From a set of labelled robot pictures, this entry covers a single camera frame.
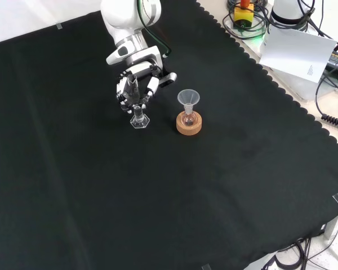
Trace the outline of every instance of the hexagonal glass base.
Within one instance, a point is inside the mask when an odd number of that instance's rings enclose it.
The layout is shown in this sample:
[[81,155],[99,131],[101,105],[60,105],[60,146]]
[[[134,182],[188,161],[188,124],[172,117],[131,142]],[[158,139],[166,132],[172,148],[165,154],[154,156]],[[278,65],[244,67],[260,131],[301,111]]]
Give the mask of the hexagonal glass base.
[[130,120],[130,124],[134,128],[146,128],[150,122],[149,117],[147,117],[146,114],[143,114],[142,119],[137,119],[136,116],[134,115],[133,118]]

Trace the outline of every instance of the yellow base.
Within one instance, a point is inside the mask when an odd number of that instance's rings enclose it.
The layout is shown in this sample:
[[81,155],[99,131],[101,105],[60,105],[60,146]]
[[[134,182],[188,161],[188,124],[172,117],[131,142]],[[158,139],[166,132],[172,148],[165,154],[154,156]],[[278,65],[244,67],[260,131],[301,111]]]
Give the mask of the yellow base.
[[[248,9],[254,10],[254,4],[249,4]],[[253,22],[254,13],[249,10],[243,10],[240,7],[234,9],[234,21],[245,20],[250,23]]]

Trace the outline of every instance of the black tablecloth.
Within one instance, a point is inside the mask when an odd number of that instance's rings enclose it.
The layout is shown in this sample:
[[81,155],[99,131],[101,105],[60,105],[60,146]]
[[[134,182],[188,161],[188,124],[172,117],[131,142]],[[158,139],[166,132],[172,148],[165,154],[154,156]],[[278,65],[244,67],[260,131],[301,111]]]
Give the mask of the black tablecloth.
[[178,80],[145,130],[115,100],[98,12],[0,43],[0,269],[239,270],[338,214],[336,140],[195,1],[162,6]]

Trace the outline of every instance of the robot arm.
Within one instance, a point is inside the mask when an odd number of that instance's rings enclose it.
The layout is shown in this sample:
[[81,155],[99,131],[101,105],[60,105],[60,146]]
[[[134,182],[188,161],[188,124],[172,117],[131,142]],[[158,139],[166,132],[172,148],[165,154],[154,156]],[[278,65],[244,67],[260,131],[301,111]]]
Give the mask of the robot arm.
[[[161,15],[160,0],[142,0],[141,17],[146,25],[156,23]],[[158,88],[176,80],[167,73],[157,46],[148,47],[141,30],[144,28],[138,13],[137,0],[102,0],[101,13],[117,49],[106,59],[109,65],[125,61],[128,69],[120,75],[117,99],[123,111],[131,114],[139,105],[148,106]],[[138,80],[151,76],[144,96],[140,97]]]

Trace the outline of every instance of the white paper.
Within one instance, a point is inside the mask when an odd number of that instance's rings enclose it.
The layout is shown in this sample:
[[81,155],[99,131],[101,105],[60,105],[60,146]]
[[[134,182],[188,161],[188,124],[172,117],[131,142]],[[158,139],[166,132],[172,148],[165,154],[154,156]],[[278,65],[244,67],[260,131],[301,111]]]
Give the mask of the white paper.
[[269,28],[260,64],[318,83],[336,46],[332,39]]

